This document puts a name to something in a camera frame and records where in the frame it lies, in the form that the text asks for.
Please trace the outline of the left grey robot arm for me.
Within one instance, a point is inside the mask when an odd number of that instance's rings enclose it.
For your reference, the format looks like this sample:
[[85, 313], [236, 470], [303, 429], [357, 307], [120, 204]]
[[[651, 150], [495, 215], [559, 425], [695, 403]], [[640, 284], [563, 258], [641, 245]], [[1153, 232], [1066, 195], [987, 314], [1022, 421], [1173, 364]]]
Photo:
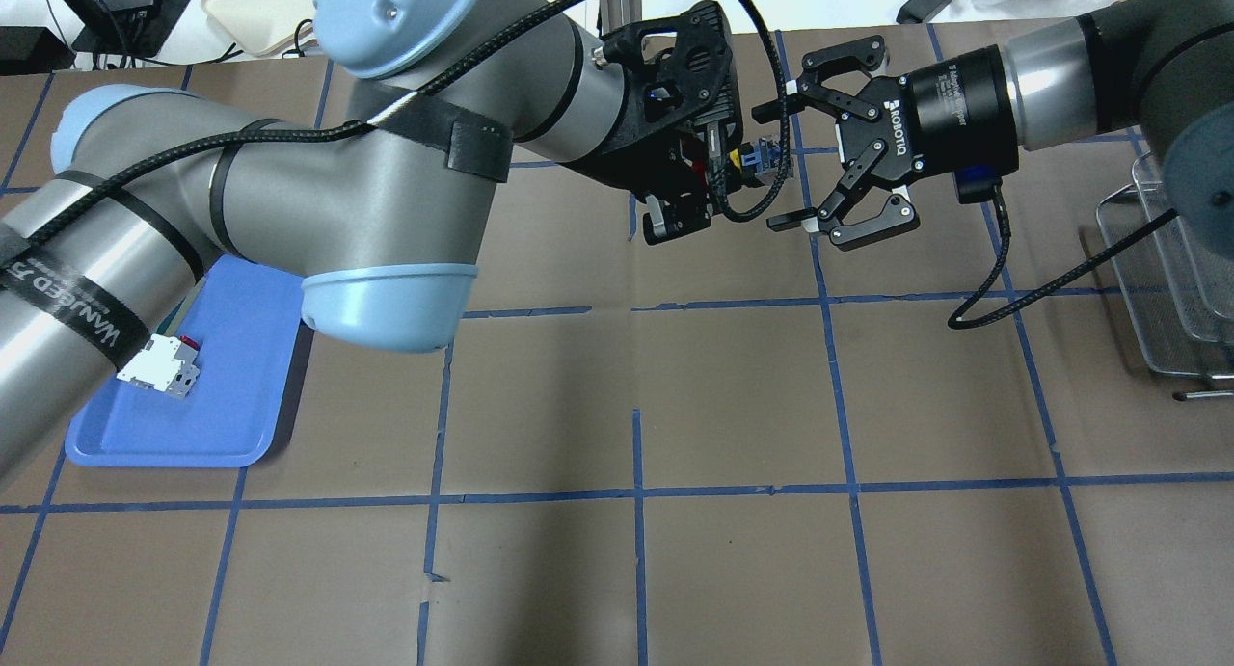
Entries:
[[740, 134], [723, 9], [595, 37], [574, 2], [313, 0], [355, 79], [331, 130], [163, 88], [74, 99], [56, 178], [2, 218], [2, 471], [226, 253], [304, 278], [313, 331], [445, 347], [513, 147], [647, 201], [649, 243], [710, 226], [711, 164]]

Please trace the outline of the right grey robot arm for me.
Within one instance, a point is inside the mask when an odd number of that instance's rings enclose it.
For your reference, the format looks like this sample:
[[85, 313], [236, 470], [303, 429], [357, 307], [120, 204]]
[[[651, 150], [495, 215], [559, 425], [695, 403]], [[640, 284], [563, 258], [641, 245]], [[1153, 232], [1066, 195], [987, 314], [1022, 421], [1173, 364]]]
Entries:
[[845, 174], [802, 227], [851, 250], [914, 228], [896, 204], [850, 224], [872, 187], [953, 174], [959, 195], [988, 195], [1022, 150], [1137, 125], [1159, 162], [1167, 201], [1211, 253], [1232, 257], [1233, 0], [1123, 0], [930, 67], [886, 76], [880, 35], [803, 56], [785, 105], [756, 122], [817, 109], [835, 118]]

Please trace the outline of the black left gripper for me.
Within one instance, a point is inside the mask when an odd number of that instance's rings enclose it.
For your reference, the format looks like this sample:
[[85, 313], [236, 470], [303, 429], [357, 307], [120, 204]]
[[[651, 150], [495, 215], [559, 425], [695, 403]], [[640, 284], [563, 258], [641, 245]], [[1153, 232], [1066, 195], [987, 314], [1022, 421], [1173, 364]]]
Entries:
[[707, 126], [721, 125], [724, 147], [743, 133], [731, 38], [714, 0], [601, 37], [603, 70], [622, 78], [619, 110], [598, 147], [569, 169], [643, 199], [648, 245], [712, 226]]

